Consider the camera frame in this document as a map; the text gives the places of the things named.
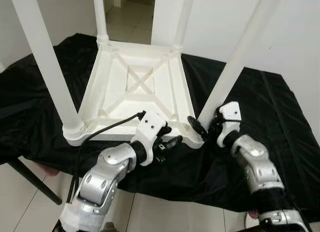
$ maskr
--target black fabric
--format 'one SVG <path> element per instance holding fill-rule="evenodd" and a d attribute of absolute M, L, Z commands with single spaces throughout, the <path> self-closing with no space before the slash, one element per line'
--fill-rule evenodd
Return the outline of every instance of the black fabric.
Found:
<path fill-rule="evenodd" d="M 223 143 L 227 148 L 231 149 L 235 141 L 240 137 L 241 134 L 238 131 L 234 130 L 224 138 Z"/>
<path fill-rule="evenodd" d="M 97 54 L 96 38 L 76 34 L 54 48 L 78 109 Z M 225 63 L 182 55 L 196 116 Z M 263 143 L 278 168 L 290 198 L 309 221 L 320 218 L 320 148 L 303 113 L 280 75 L 244 69 L 226 102 L 240 104 L 242 133 Z M 89 142 L 84 174 L 102 148 L 121 142 Z M 37 64 L 29 55 L 0 74 L 0 163 L 20 155 L 72 173 L 77 147 L 67 144 L 62 123 Z M 119 184 L 169 200 L 195 201 L 234 211 L 254 208 L 242 170 L 227 149 L 207 141 L 194 150 L 182 144 L 163 164 L 138 166 Z"/>
<path fill-rule="evenodd" d="M 260 189 L 255 191 L 252 197 L 259 214 L 282 209 L 291 210 L 294 208 L 287 193 L 282 188 Z"/>
<path fill-rule="evenodd" d="M 139 141 L 134 141 L 130 144 L 130 146 L 133 148 L 136 154 L 136 163 L 141 164 L 142 162 L 145 162 L 145 160 L 147 159 L 147 151 L 144 145 Z"/>

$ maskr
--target black wire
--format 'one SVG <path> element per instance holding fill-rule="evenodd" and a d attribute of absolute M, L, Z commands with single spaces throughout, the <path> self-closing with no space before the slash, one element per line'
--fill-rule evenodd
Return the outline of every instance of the black wire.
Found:
<path fill-rule="evenodd" d="M 98 134 L 100 134 L 100 133 L 102 133 L 102 132 L 105 132 L 105 131 L 107 131 L 107 130 L 109 130 L 109 129 L 112 129 L 112 128 L 114 128 L 114 127 L 117 127 L 117 126 L 119 126 L 119 125 L 121 125 L 121 124 L 124 124 L 124 123 L 126 123 L 126 122 L 129 122 L 130 120 L 133 120 L 133 119 L 136 118 L 136 117 L 138 117 L 139 120 L 141 120 L 142 117 L 145 115 L 145 113 L 146 113 L 145 111 L 140 112 L 140 113 L 136 113 L 136 114 L 134 114 L 133 116 L 131 116 L 131 117 L 125 119 L 125 120 L 122 120 L 122 121 L 120 121 L 120 122 L 118 122 L 118 123 L 112 124 L 112 125 L 110 125 L 110 126 L 108 126 L 108 127 L 106 127 L 106 128 L 103 128 L 103 129 L 101 129 L 101 130 L 99 130 L 99 131 L 91 134 L 90 136 L 88 136 L 88 137 L 83 141 L 83 143 L 80 145 L 80 148 L 79 148 L 78 153 L 77 153 L 76 158 L 75 158 L 75 165 L 74 165 L 74 168 L 73 168 L 73 172 L 74 172 L 74 173 L 73 173 L 72 180 L 71 180 L 71 183 L 70 183 L 69 192 L 68 192 L 68 197 L 67 197 L 67 199 L 66 199 L 66 202 L 67 202 L 67 203 L 70 203 L 71 198 L 72 198 L 73 195 L 76 193 L 76 191 L 77 191 L 77 189 L 78 189 L 78 187 L 79 187 L 79 167 L 80 167 L 81 165 L 83 165 L 83 163 L 84 163 L 88 158 L 90 158 L 92 155 L 96 154 L 96 153 L 90 153 L 89 156 L 86 156 L 86 157 L 80 162 L 80 154 L 81 154 L 81 150 L 82 150 L 83 146 L 84 146 L 90 139 L 92 139 L 93 137 L 97 136 Z M 60 222 L 60 220 L 58 220 L 58 221 L 56 222 L 56 224 L 55 224 L 55 226 L 54 226 L 54 228 L 53 228 L 52 231 L 54 231 L 54 230 L 55 230 L 56 228 L 58 228 L 60 225 L 61 225 L 61 222 Z"/>
<path fill-rule="evenodd" d="M 87 138 L 83 141 L 83 143 L 81 144 L 81 146 L 80 146 L 80 148 L 79 148 L 79 150 L 78 150 L 78 153 L 77 153 L 77 155 L 76 155 L 76 160 L 75 160 L 75 168 L 74 168 L 73 176 L 75 177 L 75 181 L 78 181 L 78 183 L 76 183 L 75 186 L 74 186 L 74 193 L 77 191 L 77 189 L 78 189 L 78 187 L 79 187 L 79 163 L 80 163 L 81 149 L 83 148 L 83 146 L 84 146 L 90 139 L 92 139 L 93 137 L 97 136 L 98 134 L 100 134 L 100 133 L 102 133 L 102 132 L 105 132 L 105 131 L 107 131 L 107 130 L 109 130 L 109 129 L 112 129 L 112 128 L 114 128 L 114 127 L 117 127 L 117 126 L 119 126 L 119 125 L 121 125 L 121 124 L 124 124 L 124 123 L 126 123 L 126 122 L 129 122 L 130 120 L 133 120 L 134 118 L 138 117 L 139 115 L 140 115 L 140 113 L 136 113 L 136 114 L 134 114 L 133 116 L 131 116 L 130 118 L 127 118 L 127 119 L 122 120 L 122 121 L 120 121 L 120 122 L 118 122 L 118 123 L 115 123 L 115 124 L 110 125 L 110 126 L 108 126 L 108 127 L 106 127 L 106 128 L 103 128 L 103 129 L 101 129 L 101 130 L 99 130 L 99 131 L 91 134 L 89 137 L 87 137 Z"/>

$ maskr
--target wrinkled black fabric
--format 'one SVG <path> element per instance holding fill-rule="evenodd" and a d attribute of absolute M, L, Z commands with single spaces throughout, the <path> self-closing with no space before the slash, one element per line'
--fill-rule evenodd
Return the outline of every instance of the wrinkled black fabric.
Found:
<path fill-rule="evenodd" d="M 96 38 L 76 34 L 54 50 L 73 102 L 79 109 L 97 54 Z M 225 63 L 184 54 L 182 63 L 198 116 Z M 283 78 L 246 68 L 227 98 L 227 101 L 232 100 L 240 104 L 242 133 L 266 145 L 292 200 L 309 221 L 318 220 L 320 148 Z M 102 148 L 120 143 L 88 143 L 81 157 L 94 155 L 81 166 L 81 174 L 95 164 Z M 77 150 L 63 137 L 62 123 L 33 55 L 17 61 L 0 74 L 0 163 L 23 155 L 72 173 Z M 218 148 L 214 141 L 206 142 L 198 150 L 182 144 L 163 164 L 138 166 L 119 187 L 234 211 L 255 207 L 242 170 L 230 153 Z"/>

